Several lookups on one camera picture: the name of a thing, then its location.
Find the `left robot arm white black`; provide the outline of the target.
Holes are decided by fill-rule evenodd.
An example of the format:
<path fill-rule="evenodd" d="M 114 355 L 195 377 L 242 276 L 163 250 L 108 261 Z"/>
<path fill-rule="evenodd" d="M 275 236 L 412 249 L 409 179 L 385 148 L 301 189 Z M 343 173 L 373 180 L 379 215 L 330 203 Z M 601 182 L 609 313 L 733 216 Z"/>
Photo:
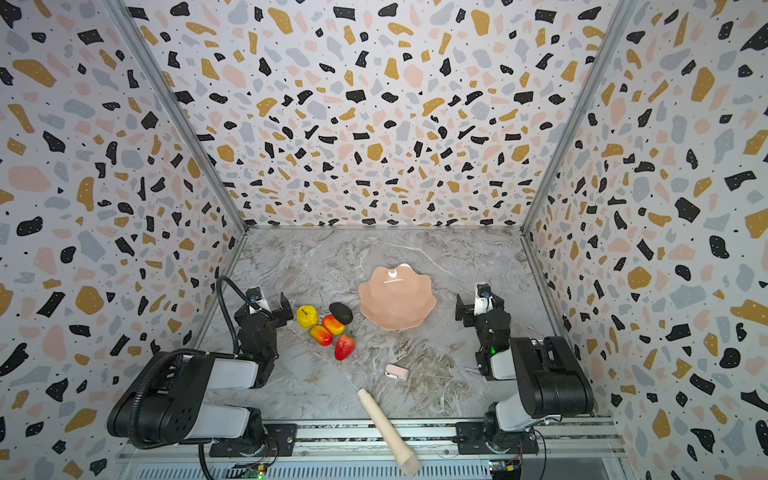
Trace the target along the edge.
<path fill-rule="evenodd" d="M 111 436 L 143 450 L 211 442 L 213 456 L 277 454 L 279 443 L 269 437 L 258 408 L 206 401 L 215 390 L 264 387 L 279 358 L 277 329 L 294 318 L 289 300 L 281 295 L 272 309 L 258 287 L 247 296 L 234 315 L 239 352 L 155 353 L 110 412 Z"/>

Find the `yellow fake apple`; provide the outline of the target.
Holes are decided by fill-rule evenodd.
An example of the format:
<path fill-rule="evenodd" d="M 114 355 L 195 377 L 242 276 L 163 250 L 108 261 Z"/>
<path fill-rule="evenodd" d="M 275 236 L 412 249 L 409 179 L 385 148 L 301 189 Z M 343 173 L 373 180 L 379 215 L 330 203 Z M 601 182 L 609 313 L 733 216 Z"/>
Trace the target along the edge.
<path fill-rule="evenodd" d="M 296 319 L 302 329 L 311 329 L 319 323 L 318 311 L 311 305 L 301 306 L 296 312 Z"/>

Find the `red fake strawberry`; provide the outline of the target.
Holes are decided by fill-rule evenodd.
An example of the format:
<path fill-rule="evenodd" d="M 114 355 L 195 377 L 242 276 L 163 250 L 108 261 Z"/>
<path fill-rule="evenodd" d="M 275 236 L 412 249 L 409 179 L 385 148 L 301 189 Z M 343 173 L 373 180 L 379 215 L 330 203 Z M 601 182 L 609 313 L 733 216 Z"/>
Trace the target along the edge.
<path fill-rule="evenodd" d="M 337 361 L 347 359 L 356 348 L 356 340 L 347 334 L 343 334 L 336 339 L 334 357 Z"/>

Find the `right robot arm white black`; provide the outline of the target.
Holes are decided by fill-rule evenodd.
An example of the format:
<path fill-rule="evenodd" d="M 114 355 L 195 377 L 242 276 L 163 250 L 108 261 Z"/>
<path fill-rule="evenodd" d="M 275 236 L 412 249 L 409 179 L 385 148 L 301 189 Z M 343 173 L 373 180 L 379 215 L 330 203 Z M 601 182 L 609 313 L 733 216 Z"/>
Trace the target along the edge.
<path fill-rule="evenodd" d="M 478 337 L 479 373 L 517 385 L 516 393 L 489 406 L 482 421 L 456 424 L 461 455 L 535 454 L 536 426 L 592 412 L 592 387 L 565 338 L 514 337 L 504 300 L 489 285 L 476 287 L 472 304 L 456 298 L 455 320 Z"/>

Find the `red yellow fake mango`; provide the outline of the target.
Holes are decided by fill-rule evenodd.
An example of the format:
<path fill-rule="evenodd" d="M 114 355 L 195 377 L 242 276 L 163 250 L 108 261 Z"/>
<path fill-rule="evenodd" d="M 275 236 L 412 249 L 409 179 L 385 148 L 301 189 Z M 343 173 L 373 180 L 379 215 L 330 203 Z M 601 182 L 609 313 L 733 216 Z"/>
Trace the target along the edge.
<path fill-rule="evenodd" d="M 322 320 L 322 326 L 333 336 L 341 336 L 345 333 L 346 326 L 333 315 L 327 315 Z"/>
<path fill-rule="evenodd" d="M 333 343 L 333 334 L 322 325 L 314 325 L 310 328 L 311 337 L 321 346 L 329 346 Z"/>

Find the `dark fake avocado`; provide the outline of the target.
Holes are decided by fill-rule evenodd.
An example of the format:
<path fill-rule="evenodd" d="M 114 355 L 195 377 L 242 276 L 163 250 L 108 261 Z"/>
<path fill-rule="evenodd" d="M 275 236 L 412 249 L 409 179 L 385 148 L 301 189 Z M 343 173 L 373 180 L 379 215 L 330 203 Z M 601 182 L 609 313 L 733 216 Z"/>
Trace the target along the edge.
<path fill-rule="evenodd" d="M 331 315 L 343 325 L 349 325 L 354 320 L 354 314 L 350 307 L 341 303 L 333 302 L 329 305 Z"/>

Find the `pink scalloped fruit bowl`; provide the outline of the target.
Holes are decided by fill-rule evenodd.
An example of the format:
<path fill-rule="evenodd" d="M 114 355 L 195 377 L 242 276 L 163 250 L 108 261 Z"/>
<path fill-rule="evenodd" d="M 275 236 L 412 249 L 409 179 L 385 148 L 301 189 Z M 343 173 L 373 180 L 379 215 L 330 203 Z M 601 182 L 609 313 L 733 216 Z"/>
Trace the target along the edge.
<path fill-rule="evenodd" d="M 437 304 L 431 278 L 405 263 L 377 267 L 359 295 L 363 316 L 388 331 L 420 326 Z"/>

